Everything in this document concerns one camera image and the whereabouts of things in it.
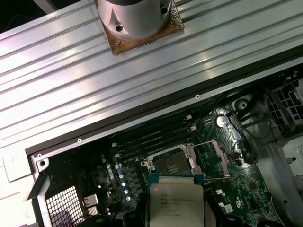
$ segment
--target mounting hole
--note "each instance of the mounting hole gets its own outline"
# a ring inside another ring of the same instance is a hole
[[[239,98],[235,102],[234,106],[235,106],[236,111],[241,111],[241,110],[243,110],[247,106],[247,104],[248,104],[248,100],[247,99],[245,99],[245,98]]]
[[[163,7],[161,8],[161,14],[166,14],[167,13],[167,8],[166,7]]]
[[[117,25],[116,31],[117,31],[117,32],[121,32],[122,30],[123,30],[122,25]]]

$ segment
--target screw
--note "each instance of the screw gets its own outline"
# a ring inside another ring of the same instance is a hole
[[[121,25],[118,25],[117,27],[116,27],[116,31],[117,32],[121,32],[123,30],[123,27],[121,26]]]

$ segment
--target chip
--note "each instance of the chip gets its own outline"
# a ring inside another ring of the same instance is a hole
[[[258,188],[255,182],[248,183],[248,186],[251,191],[256,190]]]
[[[260,217],[258,218],[258,222],[261,222],[261,221],[266,221],[266,218],[263,216],[263,217]]]
[[[202,227],[203,188],[195,184],[154,183],[150,187],[150,227]]]

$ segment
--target metal bracket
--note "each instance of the metal bracket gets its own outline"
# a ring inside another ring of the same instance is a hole
[[[42,172],[49,166],[49,159],[45,158],[43,160],[37,161],[36,163],[37,163],[39,172]]]

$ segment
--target motherboard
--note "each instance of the motherboard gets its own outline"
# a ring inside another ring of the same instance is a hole
[[[48,170],[52,182],[62,181],[64,173],[56,175],[54,168],[64,160],[84,207],[114,219],[134,210],[140,194],[148,193],[150,173],[203,174],[205,198],[223,213],[252,227],[263,220],[279,222],[256,164],[258,153],[250,148],[232,105],[208,109],[196,106],[55,156],[50,164],[56,165]],[[91,195],[95,201],[85,202]]]

